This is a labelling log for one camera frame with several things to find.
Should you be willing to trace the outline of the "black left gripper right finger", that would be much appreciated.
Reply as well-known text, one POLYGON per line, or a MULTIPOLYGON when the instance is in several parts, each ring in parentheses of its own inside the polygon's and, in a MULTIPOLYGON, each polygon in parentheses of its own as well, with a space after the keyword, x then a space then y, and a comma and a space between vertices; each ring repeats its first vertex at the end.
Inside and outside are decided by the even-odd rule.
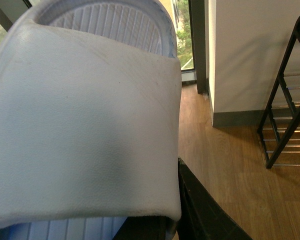
POLYGON ((219 206, 185 162, 178 159, 180 240, 250 240, 251 237, 219 206))

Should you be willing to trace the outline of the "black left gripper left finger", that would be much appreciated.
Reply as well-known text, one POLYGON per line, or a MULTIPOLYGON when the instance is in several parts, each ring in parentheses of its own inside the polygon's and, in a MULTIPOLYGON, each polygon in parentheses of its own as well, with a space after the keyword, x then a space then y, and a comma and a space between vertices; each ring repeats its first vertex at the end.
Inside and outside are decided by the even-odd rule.
POLYGON ((128 217, 113 240, 165 240, 167 218, 165 216, 128 217))

